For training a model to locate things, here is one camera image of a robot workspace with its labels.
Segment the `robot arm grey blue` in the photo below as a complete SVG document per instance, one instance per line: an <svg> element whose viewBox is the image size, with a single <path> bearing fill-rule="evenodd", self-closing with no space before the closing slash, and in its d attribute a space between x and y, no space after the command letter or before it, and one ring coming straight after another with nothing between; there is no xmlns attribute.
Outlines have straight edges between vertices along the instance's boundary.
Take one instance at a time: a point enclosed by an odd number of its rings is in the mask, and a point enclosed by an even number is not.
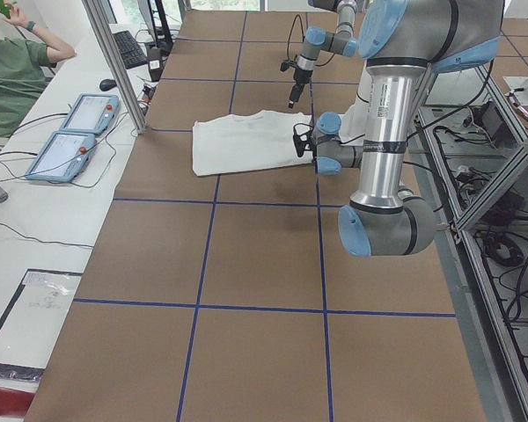
<svg viewBox="0 0 528 422"><path fill-rule="evenodd" d="M340 209L338 229L348 253L358 257L410 255L432 242L436 218L429 204L400 181L407 131L415 111L414 88L426 74L471 69L497 53L504 4L501 1L375 1L362 22L357 1L318 1L335 12L334 32L311 26L293 69L290 103L296 103L321 52L359 55L370 77L363 143L341 142L341 118L324 113L298 154L311 151L317 171L334 175L360 171L358 188Z"/></svg>
<svg viewBox="0 0 528 422"><path fill-rule="evenodd" d="M365 1L355 0L318 0L308 1L311 7L331 11L337 14L337 26L333 33L324 28L309 26L304 33L300 54L290 57L290 47L286 48L287 59L280 65L280 71L294 69L294 85L291 88L288 108L293 108L299 101L304 87L311 82L312 72L317 66L319 53L325 51L333 55L352 57L358 49L354 36L356 15L365 10Z"/></svg>

